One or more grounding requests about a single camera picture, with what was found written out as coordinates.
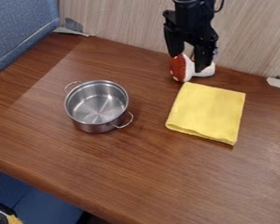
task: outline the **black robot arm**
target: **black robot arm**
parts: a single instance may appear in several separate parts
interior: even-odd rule
[[[215,0],[173,0],[174,10],[164,12],[164,35],[169,54],[174,58],[194,46],[195,72],[210,66],[217,52],[218,35],[211,26]]]

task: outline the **beige wall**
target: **beige wall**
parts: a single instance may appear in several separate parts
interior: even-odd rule
[[[164,53],[162,12],[172,7],[172,0],[60,0],[61,20],[74,19],[85,33]],[[218,65],[280,75],[280,0],[226,0],[213,26]]]

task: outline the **stainless steel pot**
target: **stainless steel pot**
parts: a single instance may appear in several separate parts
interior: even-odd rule
[[[67,90],[76,84],[78,86],[68,93]],[[134,119],[129,112],[129,122],[120,126],[129,106],[129,96],[123,87],[112,81],[74,81],[68,84],[64,91],[67,93],[65,111],[80,130],[102,133],[122,129]]]

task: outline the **wooden tabletop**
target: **wooden tabletop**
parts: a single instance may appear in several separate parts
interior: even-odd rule
[[[91,135],[63,109],[72,81],[110,80],[135,121]],[[193,79],[247,93],[234,148],[168,130],[168,56],[52,34],[0,73],[0,170],[120,224],[280,223],[280,89],[218,68]]]

